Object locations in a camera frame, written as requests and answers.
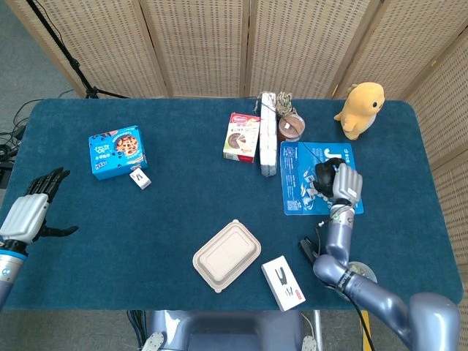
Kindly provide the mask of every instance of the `blue tablecloth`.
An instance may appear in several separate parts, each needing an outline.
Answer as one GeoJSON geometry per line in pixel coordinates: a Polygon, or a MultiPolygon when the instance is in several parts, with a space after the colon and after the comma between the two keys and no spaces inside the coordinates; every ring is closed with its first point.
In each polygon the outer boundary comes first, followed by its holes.
{"type": "MultiPolygon", "coordinates": [[[[303,140],[344,142],[333,120],[343,101],[296,100],[303,140]]],[[[348,309],[322,286],[298,249],[319,216],[285,216],[279,174],[222,158],[232,112],[253,99],[49,99],[31,114],[0,218],[31,179],[71,170],[48,225],[80,229],[29,247],[10,309],[277,309],[260,265],[284,255],[301,286],[301,309],[348,309]],[[88,136],[137,124],[152,185],[91,174],[88,136]],[[233,219],[262,245],[257,260],[221,294],[192,266],[193,254],[233,219]]],[[[371,129],[352,142],[363,175],[351,260],[408,301],[430,291],[458,303],[462,286],[413,109],[387,101],[371,129]]]]}

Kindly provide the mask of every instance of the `yellow plush toy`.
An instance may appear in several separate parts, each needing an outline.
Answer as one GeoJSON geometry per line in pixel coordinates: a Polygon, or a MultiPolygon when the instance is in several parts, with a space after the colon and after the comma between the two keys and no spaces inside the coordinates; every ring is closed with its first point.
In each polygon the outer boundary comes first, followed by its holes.
{"type": "Polygon", "coordinates": [[[356,140],[374,123],[384,101],[383,87],[380,84],[353,84],[348,91],[343,110],[335,116],[335,121],[341,122],[348,139],[356,140]]]}

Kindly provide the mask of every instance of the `blue cookie box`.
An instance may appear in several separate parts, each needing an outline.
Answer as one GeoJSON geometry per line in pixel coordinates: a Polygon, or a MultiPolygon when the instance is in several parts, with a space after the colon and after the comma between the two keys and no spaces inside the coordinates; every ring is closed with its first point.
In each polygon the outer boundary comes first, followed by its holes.
{"type": "Polygon", "coordinates": [[[99,180],[131,173],[137,167],[147,168],[145,148],[138,126],[113,130],[89,137],[91,171],[99,180]],[[131,154],[116,150],[117,142],[127,139],[137,141],[137,149],[131,154]]]}

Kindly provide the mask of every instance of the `silver robotic hand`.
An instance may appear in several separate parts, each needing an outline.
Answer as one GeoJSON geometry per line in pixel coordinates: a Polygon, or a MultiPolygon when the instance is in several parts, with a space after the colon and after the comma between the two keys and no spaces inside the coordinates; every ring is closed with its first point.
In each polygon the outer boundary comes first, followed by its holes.
{"type": "MultiPolygon", "coordinates": [[[[457,350],[460,313],[452,301],[423,292],[412,296],[406,306],[399,296],[348,269],[354,206],[361,197],[362,176],[340,159],[318,166],[314,185],[317,191],[328,192],[333,206],[327,221],[326,253],[313,255],[315,275],[381,319],[410,350],[457,350]]],[[[312,251],[303,250],[311,260],[312,251]]]]}
{"type": "Polygon", "coordinates": [[[0,228],[3,243],[0,246],[0,310],[15,283],[28,253],[26,247],[42,236],[68,236],[78,230],[49,228],[45,214],[52,203],[60,183],[69,175],[68,170],[57,168],[51,173],[34,179],[24,196],[19,197],[7,214],[0,228]]]}

